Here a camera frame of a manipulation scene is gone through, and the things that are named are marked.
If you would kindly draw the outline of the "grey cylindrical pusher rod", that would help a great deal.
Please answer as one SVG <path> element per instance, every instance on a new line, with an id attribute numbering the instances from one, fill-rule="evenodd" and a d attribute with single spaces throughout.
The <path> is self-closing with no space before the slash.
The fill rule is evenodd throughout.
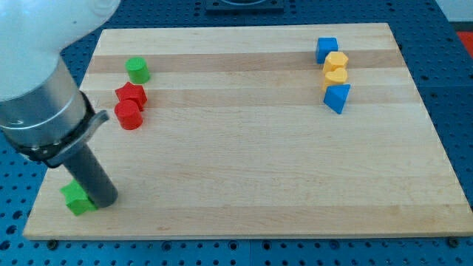
<path id="1" fill-rule="evenodd" d="M 98 208 L 109 207 L 118 198 L 118 190 L 88 145 L 67 158 L 63 165 Z"/>

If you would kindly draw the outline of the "black flange clamp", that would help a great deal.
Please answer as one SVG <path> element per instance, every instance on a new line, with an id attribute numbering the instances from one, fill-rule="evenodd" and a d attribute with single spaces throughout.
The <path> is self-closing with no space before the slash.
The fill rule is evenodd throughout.
<path id="1" fill-rule="evenodd" d="M 78 155 L 97 129 L 109 119 L 106 111 L 96 112 L 87 96 L 78 92 L 58 115 L 24 128 L 2 129 L 7 141 L 29 160 L 57 168 Z"/>

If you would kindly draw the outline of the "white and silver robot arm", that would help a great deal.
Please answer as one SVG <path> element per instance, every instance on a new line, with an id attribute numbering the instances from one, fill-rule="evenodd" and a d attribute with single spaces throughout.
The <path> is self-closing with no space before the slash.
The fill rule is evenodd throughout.
<path id="1" fill-rule="evenodd" d="M 118 190 L 87 145 L 109 116 L 96 112 L 61 51 L 108 21 L 120 0 L 1 2 L 1 131 L 27 159 L 65 166 L 98 208 Z"/>

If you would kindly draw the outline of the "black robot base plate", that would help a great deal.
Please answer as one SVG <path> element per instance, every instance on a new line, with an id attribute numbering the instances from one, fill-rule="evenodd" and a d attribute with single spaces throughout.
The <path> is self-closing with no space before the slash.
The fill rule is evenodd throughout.
<path id="1" fill-rule="evenodd" d="M 205 0 L 207 13 L 282 12 L 285 0 Z"/>

